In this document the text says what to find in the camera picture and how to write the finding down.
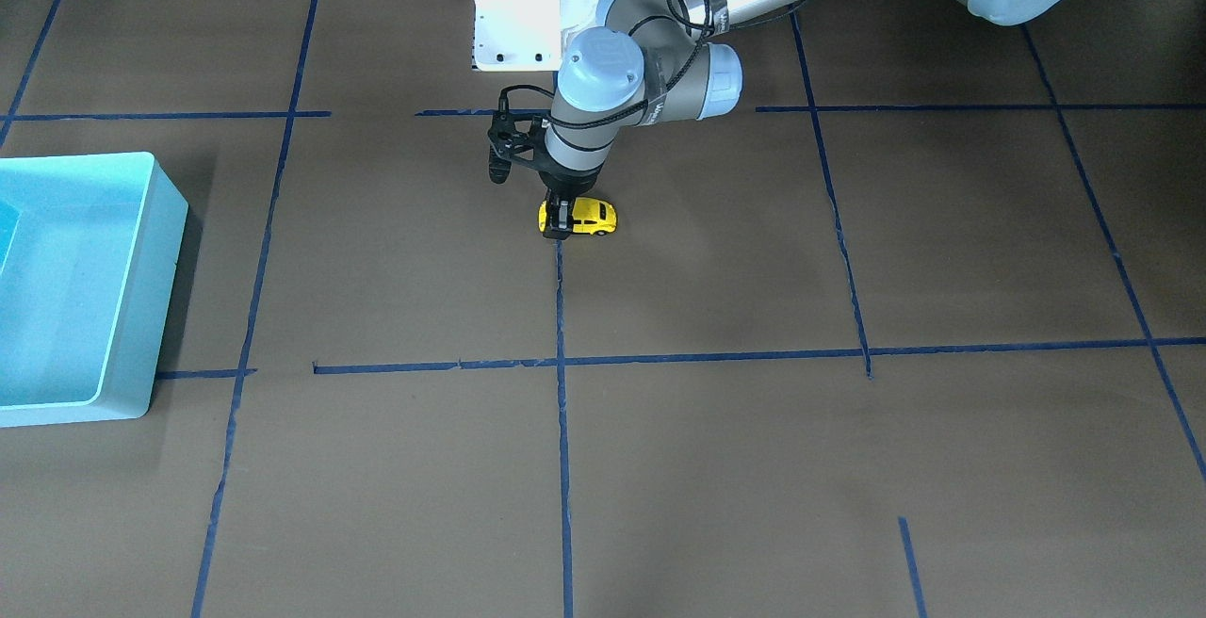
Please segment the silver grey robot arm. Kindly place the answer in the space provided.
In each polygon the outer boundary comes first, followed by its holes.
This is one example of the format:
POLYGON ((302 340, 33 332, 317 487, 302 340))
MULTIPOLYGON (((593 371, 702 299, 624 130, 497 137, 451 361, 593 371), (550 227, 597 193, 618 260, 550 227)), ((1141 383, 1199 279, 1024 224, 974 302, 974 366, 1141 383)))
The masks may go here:
MULTIPOLYGON (((1060 0, 955 0, 997 25, 1034 21, 1060 0)), ((564 52, 535 150, 548 196, 544 237, 573 232, 578 198, 595 187, 624 127, 710 119, 740 101, 742 65, 718 37, 772 21, 806 0, 598 0, 595 27, 564 52)))

